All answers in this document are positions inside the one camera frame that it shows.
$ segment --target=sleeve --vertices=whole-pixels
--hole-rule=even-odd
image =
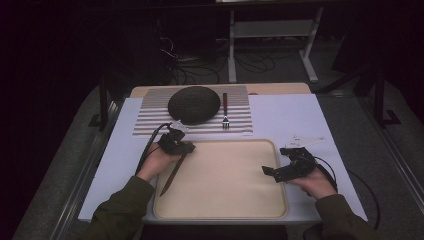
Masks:
[[[362,218],[355,215],[343,195],[318,200],[315,206],[322,218],[324,239],[382,239]]]
[[[122,190],[97,207],[79,239],[131,239],[141,226],[153,191],[148,182],[131,177]]]

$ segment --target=metal frame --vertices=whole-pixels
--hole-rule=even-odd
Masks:
[[[315,40],[324,7],[318,8],[313,20],[285,20],[264,22],[235,22],[234,10],[230,16],[230,50],[228,57],[229,83],[237,83],[237,74],[234,60],[234,39],[247,37],[281,37],[281,36],[308,36],[306,46],[299,51],[303,66],[308,74],[309,81],[318,82],[318,77],[309,60],[309,54]]]

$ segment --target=wrist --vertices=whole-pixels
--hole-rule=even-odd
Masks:
[[[137,174],[136,177],[143,179],[146,182],[150,182],[155,175],[150,173],[149,171],[143,171],[143,169],[141,169]]]

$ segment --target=person's left hand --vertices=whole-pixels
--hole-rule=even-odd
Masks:
[[[147,159],[144,161],[137,177],[150,182],[156,175],[161,173],[168,165],[181,158],[181,155],[169,155],[165,153],[158,143],[152,143],[150,146]]]

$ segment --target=fork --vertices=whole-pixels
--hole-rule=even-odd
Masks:
[[[229,129],[230,128],[230,121],[227,118],[227,93],[222,94],[222,99],[224,102],[224,120],[222,120],[222,129]]]

